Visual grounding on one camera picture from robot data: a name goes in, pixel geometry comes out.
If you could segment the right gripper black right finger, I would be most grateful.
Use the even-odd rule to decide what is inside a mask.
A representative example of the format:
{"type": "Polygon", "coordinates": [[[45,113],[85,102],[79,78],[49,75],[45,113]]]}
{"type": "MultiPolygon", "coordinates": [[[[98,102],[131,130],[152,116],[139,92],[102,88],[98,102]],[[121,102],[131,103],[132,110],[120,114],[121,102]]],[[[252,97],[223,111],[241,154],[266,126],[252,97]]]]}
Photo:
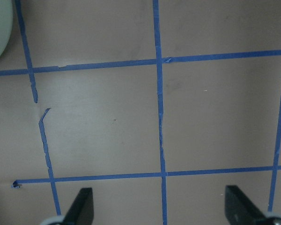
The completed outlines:
{"type": "Polygon", "coordinates": [[[265,225],[267,218],[236,185],[225,187],[225,217],[230,225],[265,225]]]}

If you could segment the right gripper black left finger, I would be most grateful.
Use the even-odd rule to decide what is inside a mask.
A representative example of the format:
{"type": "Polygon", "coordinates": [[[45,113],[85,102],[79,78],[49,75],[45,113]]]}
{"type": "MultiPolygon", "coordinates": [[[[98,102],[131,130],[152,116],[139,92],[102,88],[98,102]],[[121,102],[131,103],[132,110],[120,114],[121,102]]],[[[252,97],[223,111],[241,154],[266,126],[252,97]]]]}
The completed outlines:
{"type": "Polygon", "coordinates": [[[94,220],[92,188],[82,188],[65,215],[63,225],[91,225],[94,220]]]}

